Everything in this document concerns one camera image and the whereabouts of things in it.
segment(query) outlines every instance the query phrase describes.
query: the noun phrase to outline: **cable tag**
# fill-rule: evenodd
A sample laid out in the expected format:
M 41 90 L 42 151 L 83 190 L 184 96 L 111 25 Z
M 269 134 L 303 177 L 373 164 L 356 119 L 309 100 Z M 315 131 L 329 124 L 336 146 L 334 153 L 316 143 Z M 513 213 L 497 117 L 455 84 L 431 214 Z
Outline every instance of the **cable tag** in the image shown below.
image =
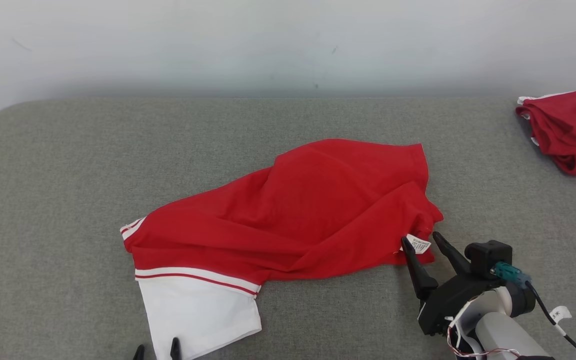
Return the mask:
M 550 317 L 555 321 L 556 324 L 558 324 L 560 321 L 562 321 L 562 319 L 570 319 L 572 315 L 570 314 L 570 311 L 567 307 L 560 305 L 555 307 L 550 312 Z
M 425 253 L 426 250 L 430 248 L 430 241 L 422 240 L 419 237 L 416 237 L 411 234 L 406 235 L 406 238 L 410 242 L 410 245 L 412 245 L 412 247 L 414 248 L 414 253 L 417 255 Z

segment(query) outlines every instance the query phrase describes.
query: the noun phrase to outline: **red and white striped trim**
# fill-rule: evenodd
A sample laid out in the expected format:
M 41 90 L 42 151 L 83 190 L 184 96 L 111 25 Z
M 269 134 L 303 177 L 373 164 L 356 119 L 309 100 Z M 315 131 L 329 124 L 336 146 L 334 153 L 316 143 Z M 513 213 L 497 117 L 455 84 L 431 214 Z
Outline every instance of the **red and white striped trim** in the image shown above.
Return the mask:
M 208 283 L 229 287 L 232 290 L 242 292 L 243 294 L 247 294 L 253 297 L 256 297 L 259 293 L 259 290 L 261 289 L 261 285 L 253 284 L 250 281 L 198 268 L 154 268 L 135 269 L 134 271 L 134 277 L 137 281 L 162 278 L 167 276 L 178 276 L 207 281 Z
M 119 229 L 119 231 L 121 231 L 121 236 L 123 237 L 123 241 L 126 241 L 126 239 L 128 239 L 128 237 L 130 237 L 130 235 L 134 234 L 135 231 L 137 231 L 137 229 L 139 229 L 139 227 L 142 226 L 144 219 L 146 219 L 145 216 L 142 218 L 136 219 L 132 223 L 129 223 L 128 225 Z

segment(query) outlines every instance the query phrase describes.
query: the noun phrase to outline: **teal connector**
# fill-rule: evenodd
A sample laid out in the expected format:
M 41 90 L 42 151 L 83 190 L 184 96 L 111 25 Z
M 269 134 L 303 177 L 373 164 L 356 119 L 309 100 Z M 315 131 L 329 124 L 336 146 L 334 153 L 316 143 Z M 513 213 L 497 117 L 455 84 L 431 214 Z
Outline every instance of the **teal connector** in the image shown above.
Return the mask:
M 490 272 L 503 280 L 517 284 L 521 289 L 526 289 L 526 281 L 532 281 L 530 275 L 502 261 L 494 264 L 494 268 L 492 268 Z

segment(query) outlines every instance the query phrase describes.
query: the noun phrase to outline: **red cloth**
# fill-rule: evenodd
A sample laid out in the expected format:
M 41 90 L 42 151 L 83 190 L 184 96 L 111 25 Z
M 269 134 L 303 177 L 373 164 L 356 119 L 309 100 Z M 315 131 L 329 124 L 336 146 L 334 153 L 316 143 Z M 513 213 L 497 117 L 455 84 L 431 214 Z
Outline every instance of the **red cloth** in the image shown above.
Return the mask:
M 576 91 L 527 99 L 517 114 L 530 116 L 532 136 L 565 173 L 576 175 Z
M 326 139 L 164 205 L 121 231 L 137 278 L 199 278 L 196 271 L 144 272 L 160 268 L 202 269 L 256 285 L 328 278 L 404 264 L 402 237 L 427 239 L 442 220 L 425 196 L 427 182 L 421 145 Z M 428 250 L 419 259 L 434 256 Z M 219 276 L 201 279 L 237 287 Z

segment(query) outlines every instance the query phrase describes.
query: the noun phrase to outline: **white sleeve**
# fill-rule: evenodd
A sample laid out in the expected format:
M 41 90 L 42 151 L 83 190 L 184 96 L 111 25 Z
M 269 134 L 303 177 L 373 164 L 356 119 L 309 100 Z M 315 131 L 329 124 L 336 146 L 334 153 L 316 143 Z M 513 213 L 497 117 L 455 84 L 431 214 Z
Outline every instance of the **white sleeve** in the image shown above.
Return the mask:
M 137 280 L 158 360 L 170 360 L 173 338 L 191 360 L 261 331 L 253 294 L 187 276 Z

